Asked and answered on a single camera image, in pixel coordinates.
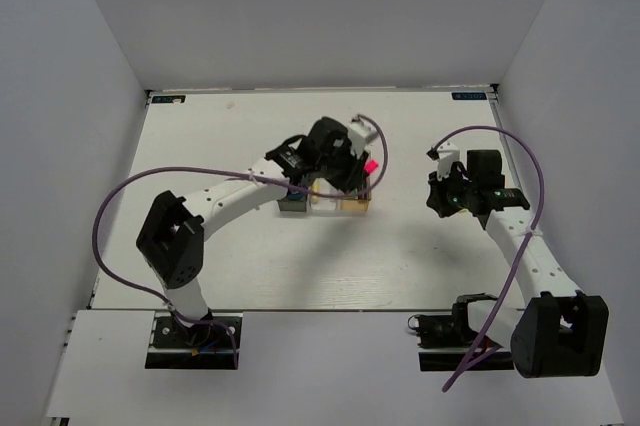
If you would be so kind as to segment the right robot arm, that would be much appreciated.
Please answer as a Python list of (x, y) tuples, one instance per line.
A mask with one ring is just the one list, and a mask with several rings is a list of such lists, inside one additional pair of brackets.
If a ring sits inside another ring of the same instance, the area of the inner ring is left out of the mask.
[(525, 378), (590, 377), (598, 374), (609, 309), (569, 278), (541, 233), (521, 190), (509, 188), (497, 150), (470, 150), (465, 158), (450, 142), (429, 152), (437, 168), (428, 179), (427, 205), (439, 217), (467, 211), (517, 268), (514, 282), (524, 307), (503, 307), (491, 325), (468, 309), (451, 320), (453, 336), (472, 345), (487, 335), (508, 350)]

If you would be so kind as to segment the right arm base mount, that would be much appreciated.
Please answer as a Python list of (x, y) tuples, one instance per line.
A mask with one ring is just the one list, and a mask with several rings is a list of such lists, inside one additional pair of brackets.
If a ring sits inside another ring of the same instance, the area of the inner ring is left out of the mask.
[[(454, 372), (473, 341), (473, 339), (462, 338), (455, 331), (450, 315), (414, 314), (408, 318), (407, 328), (418, 339), (421, 372)], [(474, 352), (472, 360), (496, 347), (488, 339), (483, 341)], [(503, 349), (470, 368), (470, 371), (474, 372), (509, 370), (514, 370), (512, 357)]]

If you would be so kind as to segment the pink capped black highlighter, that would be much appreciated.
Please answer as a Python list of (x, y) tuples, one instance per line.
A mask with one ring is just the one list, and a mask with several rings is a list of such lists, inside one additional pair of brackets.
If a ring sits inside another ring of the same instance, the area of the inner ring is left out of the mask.
[(379, 163), (376, 160), (370, 159), (364, 164), (364, 172), (367, 175), (374, 173), (379, 168)]

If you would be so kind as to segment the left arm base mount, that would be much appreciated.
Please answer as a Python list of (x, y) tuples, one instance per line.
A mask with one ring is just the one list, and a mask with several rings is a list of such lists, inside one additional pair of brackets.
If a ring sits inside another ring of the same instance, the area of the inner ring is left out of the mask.
[(145, 359), (148, 370), (235, 370), (243, 316), (223, 314), (220, 325), (186, 326), (172, 315), (156, 315)]

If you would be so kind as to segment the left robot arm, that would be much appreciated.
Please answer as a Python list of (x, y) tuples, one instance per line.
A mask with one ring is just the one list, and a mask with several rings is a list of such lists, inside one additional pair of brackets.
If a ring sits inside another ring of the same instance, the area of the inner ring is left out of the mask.
[(323, 117), (238, 175), (183, 196), (165, 191), (153, 200), (136, 247), (160, 281), (180, 337), (199, 345), (211, 333), (212, 315), (198, 282), (206, 241), (264, 204), (306, 193), (318, 178), (342, 193), (364, 190), (367, 148), (377, 137), (360, 118), (343, 125)]

